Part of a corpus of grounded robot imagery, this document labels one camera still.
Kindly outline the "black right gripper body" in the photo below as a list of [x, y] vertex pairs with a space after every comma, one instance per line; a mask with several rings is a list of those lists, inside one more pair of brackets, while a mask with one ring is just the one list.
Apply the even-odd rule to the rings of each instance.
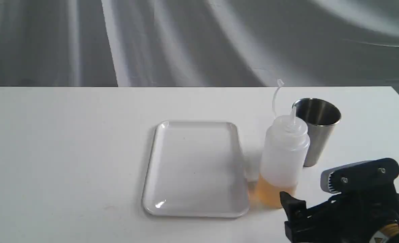
[[399, 243], [399, 194], [387, 184], [332, 195], [284, 227], [292, 243]]

